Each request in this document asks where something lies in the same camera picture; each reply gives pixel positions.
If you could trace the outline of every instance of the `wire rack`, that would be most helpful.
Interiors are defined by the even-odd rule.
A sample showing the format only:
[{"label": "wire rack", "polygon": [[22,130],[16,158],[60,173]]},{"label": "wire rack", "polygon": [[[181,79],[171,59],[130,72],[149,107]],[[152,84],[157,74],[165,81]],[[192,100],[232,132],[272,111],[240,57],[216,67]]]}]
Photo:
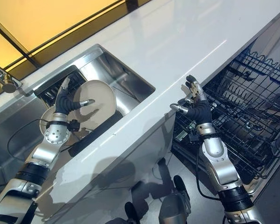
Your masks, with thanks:
[{"label": "wire rack", "polygon": [[[280,158],[280,64],[247,49],[203,89],[241,178],[266,179]],[[195,123],[181,114],[175,120],[175,143],[197,148]]]}]

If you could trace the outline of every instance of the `robot forearm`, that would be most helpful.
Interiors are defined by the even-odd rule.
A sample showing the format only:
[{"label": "robot forearm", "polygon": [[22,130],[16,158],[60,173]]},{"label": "robot forearm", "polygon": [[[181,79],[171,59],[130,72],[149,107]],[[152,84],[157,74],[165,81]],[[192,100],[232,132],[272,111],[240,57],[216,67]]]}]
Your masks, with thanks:
[{"label": "robot forearm", "polygon": [[203,138],[200,157],[207,168],[212,185],[218,192],[228,222],[264,224],[228,157],[226,145],[216,137],[211,123],[200,124],[197,130]]},{"label": "robot forearm", "polygon": [[46,130],[41,144],[35,147],[24,165],[0,193],[0,222],[27,224],[32,221],[42,184],[54,166],[60,147],[69,138],[65,122],[67,116],[53,115],[55,124]]}]

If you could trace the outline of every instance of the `dish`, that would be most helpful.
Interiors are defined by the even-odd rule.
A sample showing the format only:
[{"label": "dish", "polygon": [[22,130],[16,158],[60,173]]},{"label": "dish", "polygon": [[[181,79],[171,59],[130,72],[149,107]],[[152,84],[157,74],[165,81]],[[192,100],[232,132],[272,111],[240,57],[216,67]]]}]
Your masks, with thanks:
[{"label": "dish", "polygon": [[100,80],[83,83],[76,91],[74,101],[94,99],[95,103],[73,112],[80,128],[94,130],[116,111],[116,98],[112,88]]}]

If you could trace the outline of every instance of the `white plate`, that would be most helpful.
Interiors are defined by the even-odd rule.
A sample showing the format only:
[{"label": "white plate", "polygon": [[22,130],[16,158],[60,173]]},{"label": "white plate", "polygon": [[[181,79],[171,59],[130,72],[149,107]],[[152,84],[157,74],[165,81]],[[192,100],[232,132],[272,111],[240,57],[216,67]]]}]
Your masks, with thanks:
[{"label": "white plate", "polygon": [[[68,115],[68,121],[76,119],[81,124],[79,132],[71,134],[66,145],[72,145],[79,141],[79,139],[88,135],[92,130],[111,117],[116,111],[116,98],[114,92],[107,83],[102,81],[91,80],[83,83],[77,89],[74,101],[86,99],[94,99],[95,103],[71,111]],[[54,106],[47,109],[42,115],[42,119],[48,121],[52,120],[54,111]],[[39,122],[39,128],[42,134],[46,131],[46,124],[45,121]]]},{"label": "white plate", "polygon": [[94,99],[95,103],[74,111],[81,128],[93,130],[116,111],[116,98],[112,88],[100,80],[83,83],[76,91],[74,101]]}]

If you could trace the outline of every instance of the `yellow wall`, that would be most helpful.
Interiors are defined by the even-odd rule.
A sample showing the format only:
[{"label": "yellow wall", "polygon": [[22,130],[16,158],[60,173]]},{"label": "yellow wall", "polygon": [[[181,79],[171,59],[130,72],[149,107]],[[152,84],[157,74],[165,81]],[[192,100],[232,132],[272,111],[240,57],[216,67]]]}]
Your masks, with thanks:
[{"label": "yellow wall", "polygon": [[[0,0],[0,23],[28,50],[116,0]],[[0,66],[21,55],[0,37]]]},{"label": "yellow wall", "polygon": [[4,68],[21,57],[21,54],[0,35],[0,67]]}]

